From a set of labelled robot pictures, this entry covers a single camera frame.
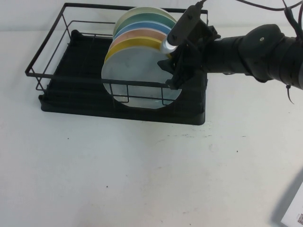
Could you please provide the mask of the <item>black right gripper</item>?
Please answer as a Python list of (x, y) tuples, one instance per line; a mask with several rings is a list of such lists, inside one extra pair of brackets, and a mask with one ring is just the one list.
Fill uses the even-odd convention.
[(201, 20), (200, 14), (185, 13), (174, 27), (174, 44), (180, 46), (178, 55), (169, 54), (158, 66), (172, 75), (166, 80), (170, 89), (179, 89), (201, 68), (202, 53), (207, 44), (221, 36), (214, 26)]

